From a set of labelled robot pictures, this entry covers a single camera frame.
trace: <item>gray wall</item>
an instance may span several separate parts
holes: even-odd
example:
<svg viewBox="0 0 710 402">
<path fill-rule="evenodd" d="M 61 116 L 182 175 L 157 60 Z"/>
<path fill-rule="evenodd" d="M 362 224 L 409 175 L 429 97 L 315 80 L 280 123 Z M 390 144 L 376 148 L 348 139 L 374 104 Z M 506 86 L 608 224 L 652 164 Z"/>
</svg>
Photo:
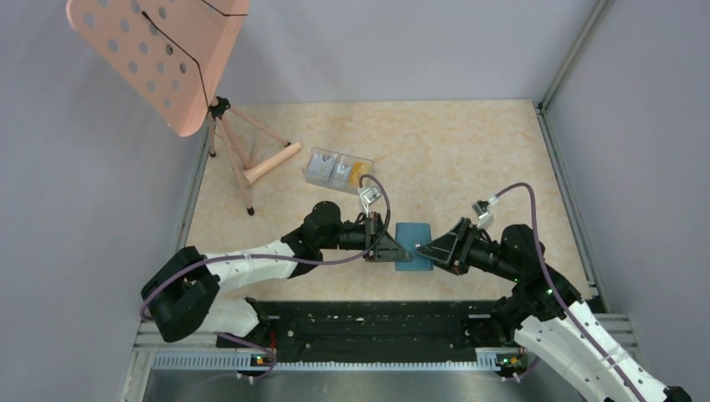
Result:
<svg viewBox="0 0 710 402">
<path fill-rule="evenodd" d="M 0 15 L 0 400 L 114 400 L 138 292 L 172 253 L 199 136 L 178 138 L 74 33 Z"/>
<path fill-rule="evenodd" d="M 221 93 L 239 103 L 540 100 L 593 0 L 253 0 Z"/>
<path fill-rule="evenodd" d="M 616 2 L 549 113 L 608 303 L 707 393 L 710 3 Z"/>
</svg>

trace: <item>clear plastic box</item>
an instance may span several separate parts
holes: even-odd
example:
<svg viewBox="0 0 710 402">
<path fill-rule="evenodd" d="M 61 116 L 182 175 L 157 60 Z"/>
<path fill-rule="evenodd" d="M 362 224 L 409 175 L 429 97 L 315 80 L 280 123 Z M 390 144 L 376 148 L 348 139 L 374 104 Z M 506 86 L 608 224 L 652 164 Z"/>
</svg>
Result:
<svg viewBox="0 0 710 402">
<path fill-rule="evenodd" d="M 370 159 L 314 147 L 303 177 L 316 186 L 357 194 L 360 176 L 371 173 L 374 164 Z"/>
</svg>

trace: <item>blue sponge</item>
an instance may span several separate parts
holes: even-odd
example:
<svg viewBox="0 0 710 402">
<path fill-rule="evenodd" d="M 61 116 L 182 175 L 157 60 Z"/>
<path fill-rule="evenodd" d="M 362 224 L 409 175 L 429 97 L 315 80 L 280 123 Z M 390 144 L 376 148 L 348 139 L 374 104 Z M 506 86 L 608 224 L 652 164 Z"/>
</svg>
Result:
<svg viewBox="0 0 710 402">
<path fill-rule="evenodd" d="M 429 224 L 399 222 L 394 228 L 394 239 L 411 255 L 411 261 L 395 261 L 397 271 L 433 271 L 431 260 L 417 254 L 415 245 L 427 245 L 431 242 L 431 227 Z"/>
</svg>

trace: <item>wooden tripod stand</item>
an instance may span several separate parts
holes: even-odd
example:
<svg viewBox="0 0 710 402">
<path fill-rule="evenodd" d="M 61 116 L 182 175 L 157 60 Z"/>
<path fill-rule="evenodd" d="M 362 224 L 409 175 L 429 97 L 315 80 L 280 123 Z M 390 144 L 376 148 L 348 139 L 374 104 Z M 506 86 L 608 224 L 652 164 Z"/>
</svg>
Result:
<svg viewBox="0 0 710 402">
<path fill-rule="evenodd" d="M 272 130 L 264 123 L 256 120 L 254 117 L 239 109 L 233 108 L 229 104 L 229 100 L 226 98 L 215 96 L 208 111 L 209 156 L 217 156 L 217 153 L 214 150 L 214 136 L 219 135 L 222 138 L 222 142 L 224 142 L 225 148 L 227 149 L 229 163 L 232 165 L 232 170 L 237 178 L 239 191 L 241 191 L 242 196 L 244 197 L 246 212 L 249 215 L 254 215 L 255 211 L 254 206 L 252 205 L 249 186 L 253 185 L 261 176 L 264 176 L 269 171 L 282 164 L 286 159 L 296 155 L 296 153 L 301 150 L 301 144 L 299 142 L 291 143 L 285 140 L 276 131 Z M 274 156 L 255 165 L 257 149 L 252 152 L 250 157 L 241 142 L 238 141 L 232 125 L 229 124 L 229 121 L 223 118 L 224 113 L 227 111 L 241 117 L 252 126 L 261 130 L 264 134 L 274 138 L 283 144 L 285 148 L 276 153 Z"/>
</svg>

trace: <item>purple cable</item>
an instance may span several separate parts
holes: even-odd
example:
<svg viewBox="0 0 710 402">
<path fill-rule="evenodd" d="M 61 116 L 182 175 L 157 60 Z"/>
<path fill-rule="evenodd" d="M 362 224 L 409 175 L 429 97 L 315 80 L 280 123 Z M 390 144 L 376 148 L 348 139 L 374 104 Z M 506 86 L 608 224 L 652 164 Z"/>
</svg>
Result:
<svg viewBox="0 0 710 402">
<path fill-rule="evenodd" d="M 500 198 L 503 194 L 507 193 L 508 191 L 518 188 L 518 187 L 524 187 L 527 189 L 527 192 L 530 194 L 530 209 L 532 212 L 532 238 L 535 243 L 535 251 L 538 253 L 538 260 L 540 262 L 540 267 L 543 269 L 543 275 L 545 276 L 545 281 L 548 283 L 548 286 L 550 289 L 552 289 L 554 298 L 557 300 L 557 303 L 562 307 L 564 310 L 564 313 L 569 317 L 570 320 L 572 320 L 572 323 L 574 326 L 577 327 L 577 329 L 589 340 L 590 343 L 592 343 L 592 346 L 594 346 L 595 349 L 597 349 L 597 352 L 601 354 L 603 358 L 605 358 L 609 364 L 614 368 L 616 373 L 626 382 L 626 384 L 629 386 L 629 389 L 631 392 L 634 394 L 634 396 L 640 401 L 640 402 L 646 402 L 646 399 L 644 399 L 643 395 L 641 392 L 636 388 L 636 386 L 631 382 L 631 379 L 629 378 L 626 373 L 624 373 L 624 370 L 621 369 L 618 365 L 616 365 L 616 362 L 614 359 L 609 355 L 609 353 L 602 348 L 602 346 L 599 344 L 599 342 L 596 341 L 596 339 L 592 338 L 591 334 L 589 331 L 584 328 L 584 325 L 582 325 L 581 322 L 577 319 L 577 317 L 574 316 L 574 314 L 569 310 L 569 307 L 564 303 L 564 300 L 562 299 L 562 296 L 560 296 L 559 291 L 555 287 L 553 283 L 553 278 L 550 276 L 550 271 L 548 270 L 548 266 L 545 265 L 545 258 L 543 257 L 543 249 L 540 246 L 540 237 L 538 235 L 538 212 L 535 207 L 535 192 L 533 192 L 533 188 L 530 187 L 530 184 L 527 183 L 515 183 L 511 184 L 510 186 L 504 188 L 503 190 L 499 191 L 496 193 L 496 198 Z"/>
<path fill-rule="evenodd" d="M 382 234 L 379 236 L 380 239 L 382 239 L 384 232 L 387 230 L 387 226 L 389 224 L 389 219 L 391 215 L 392 209 L 390 208 L 389 204 L 389 197 L 387 196 L 387 192 L 384 190 L 383 185 L 377 180 L 373 175 L 370 174 L 363 174 L 360 176 L 360 187 L 363 186 L 363 181 L 369 178 L 372 180 L 377 186 L 379 187 L 380 191 L 382 192 L 382 197 L 384 198 L 384 203 L 387 208 L 387 215 L 385 218 L 384 222 L 384 228 L 382 231 Z M 378 241 L 374 241 L 369 248 L 366 250 L 363 250 L 356 255 L 351 255 L 347 258 L 343 258 L 341 260 L 333 260 L 333 261 L 315 261 L 315 260 L 305 260 L 302 258 L 296 258 L 296 257 L 289 257 L 286 255 L 276 255 L 276 254 L 252 254 L 250 255 L 250 258 L 252 259 L 271 259 L 271 260 L 286 260 L 286 261 L 292 261 L 292 262 L 298 262 L 301 264 L 308 264 L 308 265 L 340 265 L 340 264 L 345 264 L 350 261 L 355 261 L 358 258 L 366 255 L 367 253 L 374 248 L 375 245 L 377 245 Z M 178 273 L 175 275 L 169 277 L 167 281 L 164 281 L 160 286 L 158 286 L 154 291 L 151 292 L 148 297 L 146 297 L 146 300 L 143 301 L 143 304 L 141 304 L 141 318 L 146 321 L 151 321 L 152 317 L 147 314 L 148 311 L 148 306 L 151 304 L 153 300 L 157 297 L 157 295 L 160 294 L 161 291 L 164 291 L 168 286 L 170 286 L 173 282 L 181 280 L 186 274 L 190 273 L 191 271 L 196 270 L 197 268 L 207 265 L 207 264 L 214 264 L 217 262 L 225 262 L 225 261 L 234 261 L 234 260 L 243 260 L 244 255 L 225 255 L 223 257 L 215 257 L 215 258 L 208 258 L 205 260 L 201 260 L 198 262 L 195 262 L 193 264 L 190 264 L 186 266 L 185 268 L 182 268 Z M 270 374 L 273 370 L 274 367 L 276 366 L 276 355 L 272 353 L 269 349 L 267 348 L 262 348 L 261 346 L 257 345 L 256 343 L 251 343 L 247 340 L 244 340 L 242 338 L 236 337 L 231 334 L 227 334 L 224 332 L 216 332 L 217 336 L 222 337 L 224 339 L 227 339 L 231 342 L 235 343 L 240 343 L 242 345 L 245 345 L 249 348 L 256 348 L 259 349 L 271 356 L 272 363 L 269 365 L 269 369 L 265 371 L 263 374 L 260 374 L 258 377 L 255 377 L 254 380 L 257 381 L 259 379 L 262 379 L 264 376 L 267 374 Z"/>
</svg>

